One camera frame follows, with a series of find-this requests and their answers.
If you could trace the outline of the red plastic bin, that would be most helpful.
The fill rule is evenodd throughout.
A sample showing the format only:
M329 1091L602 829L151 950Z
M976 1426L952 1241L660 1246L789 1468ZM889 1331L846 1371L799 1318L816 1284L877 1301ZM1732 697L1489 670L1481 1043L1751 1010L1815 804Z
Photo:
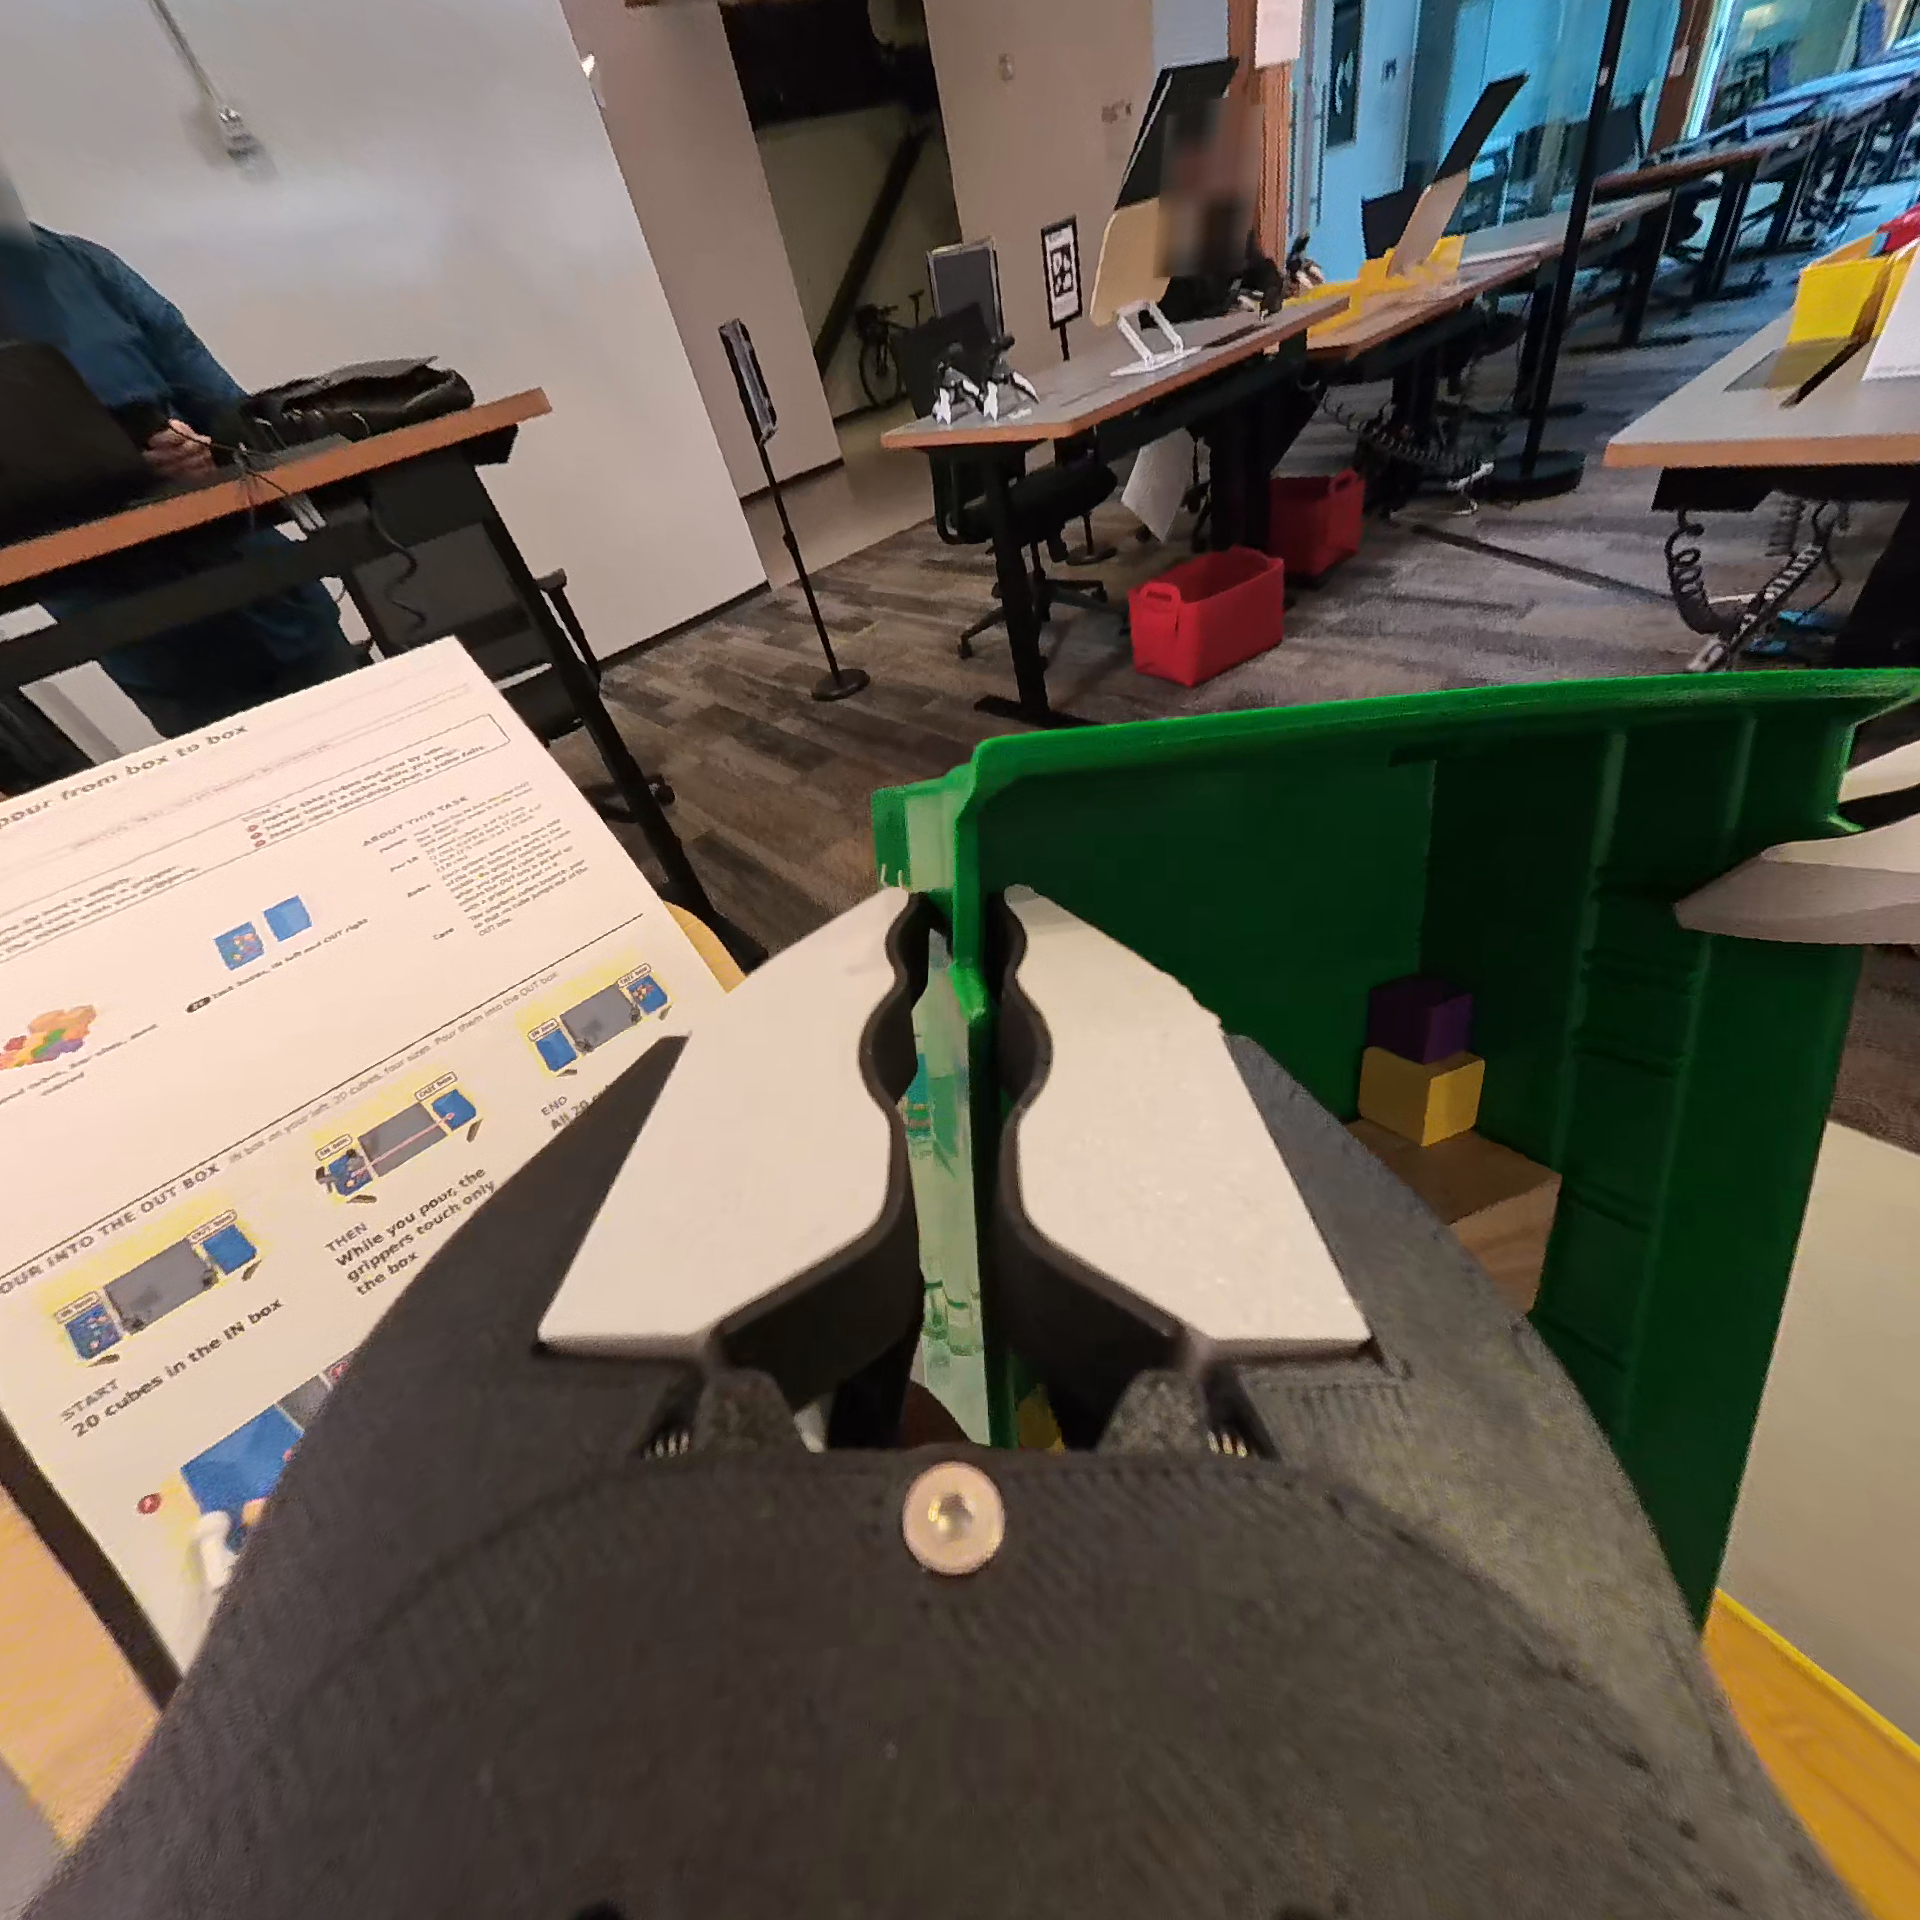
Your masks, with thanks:
M1266 488L1266 544L1289 586L1314 586L1360 550L1360 470L1278 470Z
M1126 594L1133 670L1200 688L1285 640L1286 571L1253 546L1206 550Z

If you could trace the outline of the black and white desk device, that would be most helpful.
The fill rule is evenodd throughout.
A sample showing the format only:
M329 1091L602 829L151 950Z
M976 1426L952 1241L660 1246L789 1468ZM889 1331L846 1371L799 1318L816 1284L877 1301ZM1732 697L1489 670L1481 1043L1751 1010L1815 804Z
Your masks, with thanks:
M1014 419L1039 405L1032 381L1007 362L1010 336L988 344L951 341L936 364L929 419L935 425L952 425L961 412L984 422Z

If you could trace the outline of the yellow plastic box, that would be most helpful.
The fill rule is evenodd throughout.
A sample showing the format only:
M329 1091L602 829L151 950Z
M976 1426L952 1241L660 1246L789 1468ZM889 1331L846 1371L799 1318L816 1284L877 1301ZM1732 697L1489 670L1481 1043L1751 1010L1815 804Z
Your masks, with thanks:
M1442 235L1420 261L1394 265L1394 252L1369 257L1351 278L1324 281L1316 292L1341 298L1345 304L1334 315L1340 324L1352 324L1362 315L1394 302L1425 298L1452 286L1460 269L1465 250L1463 234Z
M1916 241L1887 250L1866 235L1808 264L1794 286L1788 345L1845 347L1879 338L1916 253Z
M1916 1917L1916 1742L1728 1593L1711 1600L1702 1649L1766 1777L1861 1909Z

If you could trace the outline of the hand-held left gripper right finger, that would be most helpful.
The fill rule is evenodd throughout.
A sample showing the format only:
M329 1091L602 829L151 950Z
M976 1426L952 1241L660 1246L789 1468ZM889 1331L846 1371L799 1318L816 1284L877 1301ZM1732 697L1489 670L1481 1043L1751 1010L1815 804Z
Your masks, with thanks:
M1222 1022L1032 888L997 913L988 1315L1087 1450L1146 1376L1348 1362L1369 1324Z

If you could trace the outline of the wooden top desk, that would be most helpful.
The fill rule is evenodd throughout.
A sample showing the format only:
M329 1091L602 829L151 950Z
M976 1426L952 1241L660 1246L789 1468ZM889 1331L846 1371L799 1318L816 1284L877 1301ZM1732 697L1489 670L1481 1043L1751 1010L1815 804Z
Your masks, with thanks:
M272 556L197 568L8 643L4 788L34 792L87 763L80 745L20 697L24 686L300 582L340 578L384 657L455 637L474 660L474 645L508 609L542 612L535 573L479 469L504 464L512 435L545 409L543 396L524 392L365 441L306 444L231 466L205 488L142 493L118 513L4 544L4 611L16 612L74 570L202 525L300 521L308 533L306 544L280 539ZM665 880L665 899L733 933L693 867L686 892Z

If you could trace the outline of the black laptop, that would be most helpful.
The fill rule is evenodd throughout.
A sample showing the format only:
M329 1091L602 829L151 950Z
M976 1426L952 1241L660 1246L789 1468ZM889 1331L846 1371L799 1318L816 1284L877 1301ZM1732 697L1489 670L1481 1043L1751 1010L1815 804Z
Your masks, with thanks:
M2 539L134 504L151 470L120 422L45 344L2 344Z

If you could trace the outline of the black sign stand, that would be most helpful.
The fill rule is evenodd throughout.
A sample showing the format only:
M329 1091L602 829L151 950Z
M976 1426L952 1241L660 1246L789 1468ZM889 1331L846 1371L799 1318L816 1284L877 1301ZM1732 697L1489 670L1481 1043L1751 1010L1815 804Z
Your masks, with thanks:
M775 520L781 534L783 554L790 558L796 570L796 581L801 592L801 601L810 621L810 628L822 646L824 672L810 688L810 700L816 705L841 705L846 700L856 697L871 686L871 676L860 670L842 665L832 646L832 637L824 626L824 616L821 611L818 597L813 592L805 558L799 554L799 541L796 529L785 514L781 484L777 481L777 470L773 464L773 440L777 435L777 409L773 396L766 386L766 378L760 370L760 362L756 357L750 330L743 320L726 320L717 330L719 345L725 350L726 364L730 369L735 393L740 402L740 412L748 420L751 432L751 444L759 456L759 469L766 484L767 497L775 505Z

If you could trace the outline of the bicycle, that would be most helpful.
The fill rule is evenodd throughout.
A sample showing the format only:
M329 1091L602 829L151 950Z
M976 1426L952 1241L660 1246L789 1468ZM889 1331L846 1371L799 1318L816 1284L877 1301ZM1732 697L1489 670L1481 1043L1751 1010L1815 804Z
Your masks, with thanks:
M854 374L871 409L884 409L905 397L900 341L920 324L928 296L916 289L908 302L908 320L900 320L897 304L862 302L852 312Z

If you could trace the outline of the green plastic box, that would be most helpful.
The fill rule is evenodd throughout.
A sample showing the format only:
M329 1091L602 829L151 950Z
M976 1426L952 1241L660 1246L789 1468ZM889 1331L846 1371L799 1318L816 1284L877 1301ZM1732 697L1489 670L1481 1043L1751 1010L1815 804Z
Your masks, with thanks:
M1552 681L1000 736L881 788L881 882L951 929L922 1053L982 1218L989 901L1026 882L1176 976L1337 1120L1369 990L1473 996L1478 1130L1561 1177L1535 1331L1711 1608L1861 979L1858 947L1686 930L1749 858L1838 837L1913 670Z

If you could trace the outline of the printed instruction sheet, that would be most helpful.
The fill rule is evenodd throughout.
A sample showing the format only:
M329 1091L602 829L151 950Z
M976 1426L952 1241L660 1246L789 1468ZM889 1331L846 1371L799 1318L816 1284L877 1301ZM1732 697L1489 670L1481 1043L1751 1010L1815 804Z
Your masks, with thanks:
M457 640L4 804L4 1425L183 1669L390 1301L721 994Z

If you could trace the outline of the pile of large wooden cubes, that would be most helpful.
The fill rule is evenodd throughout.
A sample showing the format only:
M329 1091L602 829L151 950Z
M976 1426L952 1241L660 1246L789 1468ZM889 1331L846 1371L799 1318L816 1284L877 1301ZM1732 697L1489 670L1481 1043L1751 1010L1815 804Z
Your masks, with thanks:
M1520 1313L1538 1301L1561 1176L1509 1146L1460 1133L1414 1146L1374 1120L1348 1132L1448 1227Z

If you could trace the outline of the black bag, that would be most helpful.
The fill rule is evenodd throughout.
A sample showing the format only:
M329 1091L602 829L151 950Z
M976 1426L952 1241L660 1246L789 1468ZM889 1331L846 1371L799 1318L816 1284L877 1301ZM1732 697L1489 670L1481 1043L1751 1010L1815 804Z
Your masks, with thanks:
M234 430L252 448L368 441L473 409L473 386L433 357L351 364L253 392L234 408Z

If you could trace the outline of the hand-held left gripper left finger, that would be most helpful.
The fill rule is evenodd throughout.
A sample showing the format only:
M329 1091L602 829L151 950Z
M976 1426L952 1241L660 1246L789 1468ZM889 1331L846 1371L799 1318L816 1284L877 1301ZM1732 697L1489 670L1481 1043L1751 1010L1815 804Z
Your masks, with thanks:
M916 894L872 894L733 988L666 1067L538 1346L756 1371L790 1408L903 1381L920 1340L900 1116L918 1001Z

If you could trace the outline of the grey top desk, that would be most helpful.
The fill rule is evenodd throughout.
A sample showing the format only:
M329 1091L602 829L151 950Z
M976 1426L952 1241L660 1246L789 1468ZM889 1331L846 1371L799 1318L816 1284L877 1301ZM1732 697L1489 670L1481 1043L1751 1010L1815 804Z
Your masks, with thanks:
M1032 729L1076 729L1084 721L1053 708L1039 649L1039 609L1023 565L1026 544L1013 525L1013 482L1021 458L1037 446L1090 444L1113 462L1185 428L1214 451L1210 538L1264 546L1270 469L1264 420L1285 419L1276 435L1286 448L1311 413L1302 378L1308 334L1348 308L1345 296L1320 291L1285 304L1276 315L1200 320L1185 330L1188 353L1162 369L1140 369L1124 344L1105 344L1037 378L1034 396L1017 396L1013 413L989 420L961 409L951 422L913 419L880 441L889 451L956 458L981 469L982 507L997 565L998 605L1007 621L1014 697L988 694L981 713Z
M1696 637L1694 675L1734 668L1790 597L1832 570L1839 517L1897 505L1885 550L1830 643L1832 665L1916 665L1917 634L1917 360L1916 306L1897 299L1869 344L1790 347L1788 320L1696 374L1616 435L1604 462L1657 474L1654 513L1673 525L1668 592ZM1742 604L1706 594L1697 539L1704 513L1797 500L1805 533Z

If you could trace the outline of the wall electrical box with conduit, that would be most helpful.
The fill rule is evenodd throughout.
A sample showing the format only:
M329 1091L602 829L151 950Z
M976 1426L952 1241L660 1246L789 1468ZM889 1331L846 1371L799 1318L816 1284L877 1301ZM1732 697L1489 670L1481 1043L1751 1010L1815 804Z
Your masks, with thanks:
M231 98L231 94L213 77L191 38L184 34L175 9L168 3L149 3L159 34L180 62L186 85L191 86L199 126L209 142L209 148L232 164L248 166L263 161L264 148L261 138L252 130L247 117Z

